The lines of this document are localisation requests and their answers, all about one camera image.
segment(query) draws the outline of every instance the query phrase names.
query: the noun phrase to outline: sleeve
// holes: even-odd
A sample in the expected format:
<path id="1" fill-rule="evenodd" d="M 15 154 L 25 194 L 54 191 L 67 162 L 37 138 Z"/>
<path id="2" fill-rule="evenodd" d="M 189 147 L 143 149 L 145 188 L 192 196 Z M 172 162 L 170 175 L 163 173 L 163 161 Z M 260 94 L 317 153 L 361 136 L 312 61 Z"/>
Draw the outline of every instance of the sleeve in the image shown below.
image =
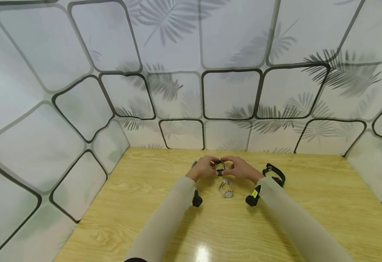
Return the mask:
<path id="1" fill-rule="evenodd" d="M 147 221 L 123 261 L 140 258 L 160 262 L 194 197 L 195 182 L 181 177 Z"/>
<path id="2" fill-rule="evenodd" d="M 260 197 L 273 210 L 291 242 L 307 262 L 354 262 L 339 243 L 288 196 L 271 177 L 258 181 Z"/>

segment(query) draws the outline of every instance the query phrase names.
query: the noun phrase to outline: black watch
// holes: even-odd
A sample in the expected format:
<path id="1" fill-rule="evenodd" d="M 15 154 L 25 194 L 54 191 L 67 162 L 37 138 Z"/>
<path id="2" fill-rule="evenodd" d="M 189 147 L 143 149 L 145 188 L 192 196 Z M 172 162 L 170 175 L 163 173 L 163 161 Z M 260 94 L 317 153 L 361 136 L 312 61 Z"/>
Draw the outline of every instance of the black watch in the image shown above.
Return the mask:
<path id="1" fill-rule="evenodd" d="M 262 170 L 262 174 L 265 176 L 266 173 L 269 171 L 273 171 L 274 173 L 276 173 L 280 177 L 280 178 L 278 178 L 276 176 L 273 176 L 271 178 L 274 179 L 274 181 L 277 182 L 277 184 L 279 184 L 280 187 L 284 187 L 284 183 L 286 181 L 286 176 L 284 176 L 283 172 L 280 169 L 276 168 L 275 166 L 271 165 L 270 163 L 267 163 L 266 168 Z M 256 206 L 258 203 L 260 192 L 261 192 L 261 185 L 258 185 L 257 187 L 255 187 L 252 194 L 250 194 L 249 196 L 246 197 L 245 202 L 248 205 L 250 205 L 251 207 Z"/>

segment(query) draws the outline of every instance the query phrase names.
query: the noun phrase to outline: patterned wall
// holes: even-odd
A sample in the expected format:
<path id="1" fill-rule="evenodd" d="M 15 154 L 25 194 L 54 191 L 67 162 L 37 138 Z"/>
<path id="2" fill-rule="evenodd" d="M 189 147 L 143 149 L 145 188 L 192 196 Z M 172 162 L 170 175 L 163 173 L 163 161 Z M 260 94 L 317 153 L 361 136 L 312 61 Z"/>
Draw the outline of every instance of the patterned wall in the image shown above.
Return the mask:
<path id="1" fill-rule="evenodd" d="M 128 146 L 339 154 L 382 202 L 382 0 L 0 0 L 0 261 Z"/>

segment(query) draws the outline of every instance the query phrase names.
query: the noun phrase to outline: table surface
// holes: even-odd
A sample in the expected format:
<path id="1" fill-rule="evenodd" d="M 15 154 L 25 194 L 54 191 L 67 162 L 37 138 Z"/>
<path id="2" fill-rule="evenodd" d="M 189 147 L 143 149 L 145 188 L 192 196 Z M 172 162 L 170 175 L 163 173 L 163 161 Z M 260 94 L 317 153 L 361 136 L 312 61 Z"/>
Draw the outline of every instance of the table surface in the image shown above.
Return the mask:
<path id="1" fill-rule="evenodd" d="M 277 166 L 287 193 L 357 262 L 382 261 L 382 205 L 340 156 L 150 148 L 125 152 L 55 261 L 121 262 L 172 185 L 205 154 L 239 155 L 258 170 Z M 197 182 L 203 204 L 185 213 L 164 261 L 303 261 L 271 210 L 245 203 L 254 184 L 227 177 L 235 194 L 225 199 L 224 179 Z"/>

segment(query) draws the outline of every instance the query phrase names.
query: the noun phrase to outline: black device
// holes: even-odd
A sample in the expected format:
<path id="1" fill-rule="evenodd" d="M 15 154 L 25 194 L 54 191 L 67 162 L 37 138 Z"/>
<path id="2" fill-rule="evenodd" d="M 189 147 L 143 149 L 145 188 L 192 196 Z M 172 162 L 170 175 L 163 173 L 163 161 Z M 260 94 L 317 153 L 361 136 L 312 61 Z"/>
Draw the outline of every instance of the black device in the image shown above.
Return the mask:
<path id="1" fill-rule="evenodd" d="M 272 176 L 271 178 L 274 179 L 274 181 L 277 182 L 277 184 L 279 184 L 280 187 L 284 187 L 286 176 L 284 176 L 283 172 L 280 169 L 276 168 L 275 166 L 271 165 L 270 163 L 267 163 L 266 168 L 262 170 L 262 174 L 266 176 L 266 173 L 268 173 L 269 171 L 273 171 L 280 177 L 278 178 L 276 176 Z M 251 207 L 256 206 L 259 200 L 260 191 L 261 191 L 261 185 L 258 185 L 257 187 L 255 187 L 252 194 L 246 197 L 245 202 Z"/>
<path id="2" fill-rule="evenodd" d="M 215 170 L 218 172 L 218 176 L 222 176 L 222 171 L 225 169 L 226 169 L 226 165 L 224 164 L 223 161 L 218 160 L 215 162 Z"/>
<path id="3" fill-rule="evenodd" d="M 197 161 L 194 161 L 194 163 L 192 163 L 191 165 L 191 168 L 193 168 L 195 165 L 196 165 Z M 196 190 L 194 190 L 194 197 L 192 199 L 192 205 L 194 207 L 199 207 L 203 202 L 203 199 L 201 198 L 201 196 L 198 195 L 198 190 L 196 188 Z"/>

